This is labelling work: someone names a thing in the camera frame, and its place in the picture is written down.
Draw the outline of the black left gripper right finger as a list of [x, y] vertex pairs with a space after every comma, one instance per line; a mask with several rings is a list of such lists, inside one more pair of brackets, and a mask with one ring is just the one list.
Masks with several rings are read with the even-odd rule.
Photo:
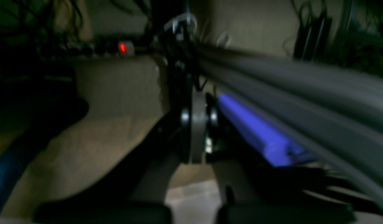
[[217, 224], [352, 224], [351, 206], [312, 197], [321, 187], [316, 168], [274, 167], [250, 146], [219, 109], [219, 101], [195, 93], [195, 163], [212, 165], [223, 206]]

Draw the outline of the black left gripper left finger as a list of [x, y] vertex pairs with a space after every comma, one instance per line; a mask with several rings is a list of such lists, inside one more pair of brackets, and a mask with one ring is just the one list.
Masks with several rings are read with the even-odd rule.
[[66, 199], [42, 204], [38, 224], [170, 224], [163, 204], [176, 169], [190, 161], [192, 91], [170, 93], [171, 109], [99, 181]]

